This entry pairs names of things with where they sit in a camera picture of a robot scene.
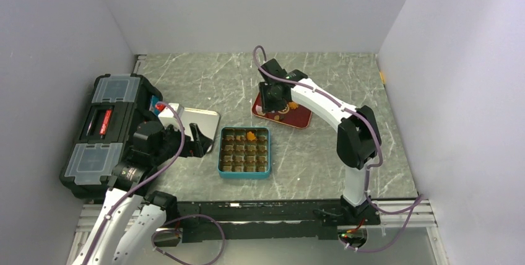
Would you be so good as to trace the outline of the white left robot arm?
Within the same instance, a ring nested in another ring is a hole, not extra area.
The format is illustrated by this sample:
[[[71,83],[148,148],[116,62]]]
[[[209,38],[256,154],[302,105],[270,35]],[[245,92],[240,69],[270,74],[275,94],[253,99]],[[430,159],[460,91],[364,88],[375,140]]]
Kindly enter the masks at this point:
[[[164,169],[178,157],[203,157],[213,145],[196,123],[190,136],[159,121],[140,124],[130,148],[113,170],[105,200],[74,264],[129,264],[160,227],[173,226],[179,216],[177,198],[148,193]]]

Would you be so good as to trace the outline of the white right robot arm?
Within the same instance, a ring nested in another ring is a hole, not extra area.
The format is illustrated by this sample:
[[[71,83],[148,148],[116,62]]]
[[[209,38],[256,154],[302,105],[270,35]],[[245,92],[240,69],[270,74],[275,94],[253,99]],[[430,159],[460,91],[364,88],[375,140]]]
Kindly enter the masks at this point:
[[[345,165],[340,211],[333,219],[355,225],[371,211],[368,184],[371,162],[381,157],[381,140],[373,110],[339,100],[299,70],[287,72],[276,59],[256,62],[263,112],[283,110],[295,102],[323,119],[336,132],[336,154]]]

